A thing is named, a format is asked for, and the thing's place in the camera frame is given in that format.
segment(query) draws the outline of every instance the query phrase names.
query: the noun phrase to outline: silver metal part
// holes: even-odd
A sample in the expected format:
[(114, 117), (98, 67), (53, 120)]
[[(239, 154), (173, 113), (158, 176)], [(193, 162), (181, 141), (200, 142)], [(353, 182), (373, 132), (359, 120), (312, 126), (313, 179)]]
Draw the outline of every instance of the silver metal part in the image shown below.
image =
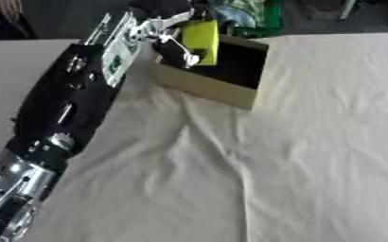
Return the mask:
[(106, 15), (104, 15), (103, 19), (98, 24), (98, 26), (94, 29), (91, 35), (86, 39), (86, 41), (82, 43), (85, 45), (95, 44), (101, 35), (107, 33), (107, 31), (109, 30), (109, 23), (111, 20), (112, 20), (112, 15), (110, 15), (110, 13), (106, 13)]
[(7, 149), (0, 154), (0, 208), (13, 196), (39, 200), (56, 174), (20, 159)]
[(130, 40), (132, 41), (144, 41), (146, 38), (157, 39), (164, 30), (172, 27), (176, 24), (180, 24), (189, 21), (194, 15), (194, 9), (174, 15), (168, 19), (148, 19), (141, 25), (131, 29)]
[(159, 41), (161, 43), (174, 42), (184, 51), (185, 68), (190, 68), (201, 61), (200, 56), (191, 54), (191, 52), (189, 52), (185, 46), (178, 43), (172, 35), (162, 34), (159, 36)]
[(69, 150), (75, 144), (75, 140), (67, 133), (55, 133), (48, 140), (55, 146)]
[(38, 208), (35, 204), (24, 206), (3, 231), (0, 239), (4, 242), (14, 242), (21, 239), (32, 225)]

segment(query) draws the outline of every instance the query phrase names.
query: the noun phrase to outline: background fabric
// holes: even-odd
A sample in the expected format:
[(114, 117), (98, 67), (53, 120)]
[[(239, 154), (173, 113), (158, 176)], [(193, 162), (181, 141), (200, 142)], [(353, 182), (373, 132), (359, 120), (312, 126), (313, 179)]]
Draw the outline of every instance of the background fabric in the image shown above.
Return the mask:
[[(26, 241), (388, 241), (388, 34), (263, 42), (251, 112), (157, 86), (146, 48)], [(0, 43), (0, 149), (68, 44)]]

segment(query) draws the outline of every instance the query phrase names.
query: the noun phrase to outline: wrinkled fabric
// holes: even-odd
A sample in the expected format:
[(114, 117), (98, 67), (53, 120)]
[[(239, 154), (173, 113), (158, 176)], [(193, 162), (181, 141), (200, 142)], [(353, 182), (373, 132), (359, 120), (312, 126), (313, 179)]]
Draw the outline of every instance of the wrinkled fabric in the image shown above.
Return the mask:
[[(263, 42), (251, 112), (156, 85), (145, 50), (26, 241), (388, 241), (388, 34)], [(0, 43), (0, 149), (68, 44)]]

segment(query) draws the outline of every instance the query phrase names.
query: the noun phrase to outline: yellow block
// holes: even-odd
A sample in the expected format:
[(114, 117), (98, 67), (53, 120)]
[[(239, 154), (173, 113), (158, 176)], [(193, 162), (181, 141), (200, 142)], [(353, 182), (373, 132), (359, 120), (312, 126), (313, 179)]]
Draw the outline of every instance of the yellow block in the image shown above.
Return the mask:
[(194, 22), (183, 28), (183, 44), (189, 50), (205, 49), (206, 57), (197, 65), (216, 65), (218, 61), (219, 32), (216, 20)]

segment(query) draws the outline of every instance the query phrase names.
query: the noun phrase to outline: table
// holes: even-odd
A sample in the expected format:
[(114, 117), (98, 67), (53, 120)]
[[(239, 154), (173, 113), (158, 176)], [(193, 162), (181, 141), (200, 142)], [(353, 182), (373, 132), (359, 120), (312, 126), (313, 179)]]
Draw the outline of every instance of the table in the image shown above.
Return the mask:
[[(388, 241), (388, 34), (262, 42), (251, 112), (156, 85), (146, 48), (26, 241)], [(0, 43), (0, 149), (68, 44)]]

